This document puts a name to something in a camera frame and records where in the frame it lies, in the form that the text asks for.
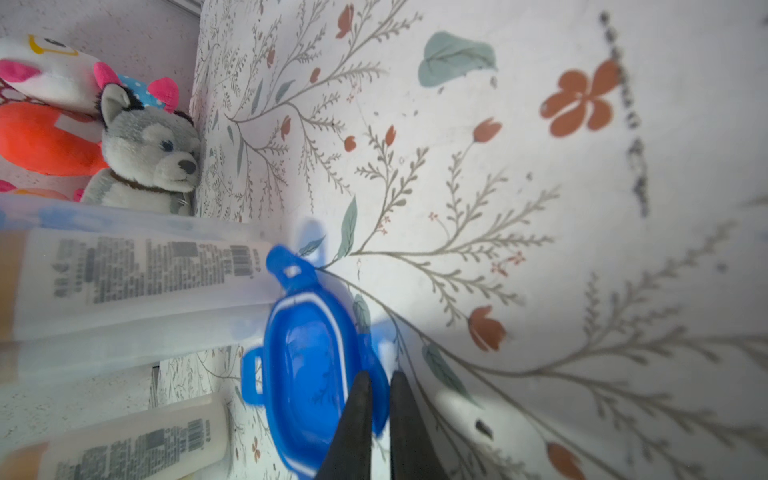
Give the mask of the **lower white pink plush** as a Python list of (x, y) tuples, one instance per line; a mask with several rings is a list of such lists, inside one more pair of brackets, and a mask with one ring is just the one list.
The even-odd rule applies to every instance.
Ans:
[(76, 189), (70, 196), (67, 196), (58, 191), (50, 190), (50, 189), (19, 188), (5, 180), (1, 180), (0, 184), (1, 184), (2, 193), (12, 194), (12, 195), (36, 196), (36, 197), (42, 197), (42, 198), (54, 199), (54, 200), (79, 202), (84, 194), (84, 190), (82, 188)]

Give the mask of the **white small plush dog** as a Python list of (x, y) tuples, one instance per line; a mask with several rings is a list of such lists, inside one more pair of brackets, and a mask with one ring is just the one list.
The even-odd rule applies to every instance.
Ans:
[(81, 202), (190, 216), (201, 147), (192, 119), (180, 111), (145, 106), (118, 84), (104, 87), (98, 106), (107, 167), (90, 179)]

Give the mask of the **red plush toy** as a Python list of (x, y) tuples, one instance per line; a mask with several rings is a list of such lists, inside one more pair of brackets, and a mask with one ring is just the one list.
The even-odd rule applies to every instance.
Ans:
[(102, 123), (88, 115), (26, 102), (1, 107), (1, 156), (27, 171), (93, 176), (107, 167)]

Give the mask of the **clear plastic container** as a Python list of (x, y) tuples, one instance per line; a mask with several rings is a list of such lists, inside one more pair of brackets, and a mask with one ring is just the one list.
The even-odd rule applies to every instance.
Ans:
[(1, 381), (156, 363), (264, 331), (282, 288), (254, 224), (1, 198)]

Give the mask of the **upper white pink plush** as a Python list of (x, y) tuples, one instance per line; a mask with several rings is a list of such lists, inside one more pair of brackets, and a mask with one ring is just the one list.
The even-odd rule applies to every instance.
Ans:
[(108, 84), (130, 89), (144, 106), (168, 112), (179, 105), (179, 88), (168, 77), (149, 84), (117, 73), (97, 58), (37, 35), (1, 39), (1, 79), (18, 92), (65, 110), (95, 114)]

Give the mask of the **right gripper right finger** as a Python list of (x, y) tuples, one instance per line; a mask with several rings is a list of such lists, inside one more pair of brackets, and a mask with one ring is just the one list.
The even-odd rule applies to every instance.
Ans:
[(407, 376), (395, 371), (390, 386), (391, 478), (448, 479), (434, 450)]

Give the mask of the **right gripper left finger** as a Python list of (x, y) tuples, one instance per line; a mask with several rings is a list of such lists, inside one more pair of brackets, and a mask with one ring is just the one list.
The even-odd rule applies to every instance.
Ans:
[(337, 430), (315, 480), (367, 480), (371, 475), (373, 394), (369, 374), (355, 377)]

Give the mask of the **blue lid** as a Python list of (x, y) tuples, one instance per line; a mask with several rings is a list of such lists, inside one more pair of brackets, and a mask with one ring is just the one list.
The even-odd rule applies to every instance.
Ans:
[(375, 436), (388, 421), (390, 383), (370, 336), (356, 329), (313, 265), (275, 246), (266, 267), (285, 294), (272, 308), (262, 345), (242, 358), (241, 396), (265, 409), (284, 465), (310, 479), (330, 449), (355, 377), (370, 376)]

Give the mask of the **white pink plush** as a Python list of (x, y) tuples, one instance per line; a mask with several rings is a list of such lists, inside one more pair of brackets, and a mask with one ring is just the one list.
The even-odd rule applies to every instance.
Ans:
[(117, 73), (97, 58), (37, 35), (1, 39), (1, 79), (18, 92), (65, 110), (95, 114), (108, 84), (130, 89), (144, 106), (168, 112), (179, 105), (179, 88), (168, 77), (149, 84)]
[(84, 194), (84, 190), (82, 188), (76, 189), (70, 196), (67, 196), (58, 191), (50, 190), (50, 189), (19, 188), (5, 180), (1, 180), (0, 184), (1, 184), (2, 193), (12, 194), (12, 195), (36, 196), (36, 197), (42, 197), (42, 198), (54, 199), (54, 200), (79, 202)]

